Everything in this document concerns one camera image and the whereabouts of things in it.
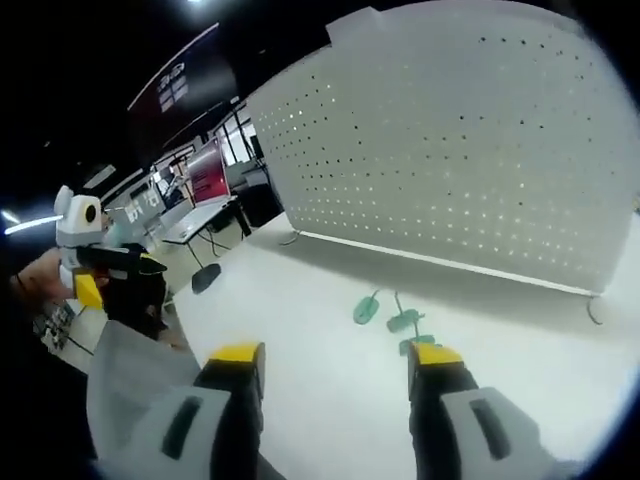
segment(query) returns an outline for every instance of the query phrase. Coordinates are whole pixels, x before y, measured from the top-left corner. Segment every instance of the table leg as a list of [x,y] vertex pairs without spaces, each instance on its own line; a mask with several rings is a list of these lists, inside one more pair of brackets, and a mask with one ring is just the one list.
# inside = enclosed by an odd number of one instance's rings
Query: table leg
[[198,265],[200,265],[200,268],[204,268],[204,265],[202,265],[202,262],[200,262],[200,259],[196,255],[196,252],[194,252],[193,248],[191,248],[191,243],[190,242],[187,242],[187,247],[189,247],[189,250],[191,251],[191,255],[193,255],[193,258],[196,259],[196,262],[198,262]]
[[247,223],[247,219],[244,218],[244,213],[242,213],[242,208],[240,208],[240,204],[237,200],[231,202],[231,208],[233,209],[233,216],[236,218],[238,225],[240,225],[240,229],[245,237],[251,235],[251,228]]

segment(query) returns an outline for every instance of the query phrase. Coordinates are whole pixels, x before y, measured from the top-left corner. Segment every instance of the floor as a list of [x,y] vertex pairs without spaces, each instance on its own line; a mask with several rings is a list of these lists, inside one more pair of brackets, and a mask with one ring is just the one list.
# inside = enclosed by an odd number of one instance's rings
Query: floor
[[[188,284],[191,280],[191,275],[200,266],[186,246],[163,243],[160,240],[163,233],[162,230],[153,231],[151,236],[145,238],[145,246],[158,261],[167,266],[164,278],[171,291],[176,293]],[[214,239],[216,243],[234,248],[240,243],[241,234],[240,227],[234,221],[227,228],[216,233]],[[202,238],[194,237],[191,241],[191,247],[203,265],[216,261],[216,257],[211,250],[211,244]],[[223,248],[216,247],[218,255],[224,255],[225,252],[226,250]],[[166,322],[170,325],[178,321],[177,318],[166,319]],[[104,311],[86,308],[73,320],[70,337],[83,347],[93,351],[106,322],[107,316]],[[59,356],[84,372],[89,370],[91,356],[71,342],[67,342]]]

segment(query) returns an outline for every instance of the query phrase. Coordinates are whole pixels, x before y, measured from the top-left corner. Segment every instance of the yellow part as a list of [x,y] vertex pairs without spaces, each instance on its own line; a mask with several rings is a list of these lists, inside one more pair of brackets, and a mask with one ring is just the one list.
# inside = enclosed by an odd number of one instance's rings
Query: yellow part
[[418,357],[419,365],[435,365],[442,363],[462,362],[460,354],[447,347],[436,347],[430,343],[412,342]]
[[225,362],[248,362],[253,363],[253,358],[260,343],[241,343],[239,345],[228,345],[213,352],[209,360],[223,360]]
[[96,282],[89,274],[75,276],[76,296],[78,301],[87,307],[102,308],[102,296]]

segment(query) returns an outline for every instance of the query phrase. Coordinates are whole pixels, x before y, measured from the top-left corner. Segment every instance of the white perforated panel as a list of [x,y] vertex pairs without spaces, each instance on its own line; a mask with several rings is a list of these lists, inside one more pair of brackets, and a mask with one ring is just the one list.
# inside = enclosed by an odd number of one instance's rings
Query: white perforated panel
[[300,230],[600,292],[640,177],[623,84],[521,4],[368,9],[249,99]]

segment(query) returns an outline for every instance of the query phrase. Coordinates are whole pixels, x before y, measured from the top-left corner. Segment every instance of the white tabletop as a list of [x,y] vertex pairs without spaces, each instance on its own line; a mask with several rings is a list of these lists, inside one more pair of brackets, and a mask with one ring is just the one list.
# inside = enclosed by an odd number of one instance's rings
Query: white tabletop
[[[398,354],[412,334],[386,329],[394,290],[426,314],[420,333],[531,416],[556,457],[587,460],[615,428],[638,373],[637,216],[611,294],[593,303],[603,326],[577,295],[304,236],[279,245],[290,237],[281,215],[225,254],[208,290],[175,298],[200,364],[223,345],[266,343],[261,452],[289,480],[415,478]],[[378,313],[356,325],[377,288]]]
[[225,196],[196,206],[187,213],[181,220],[173,225],[164,238],[163,242],[178,243],[184,245],[213,220],[229,204],[233,197]]

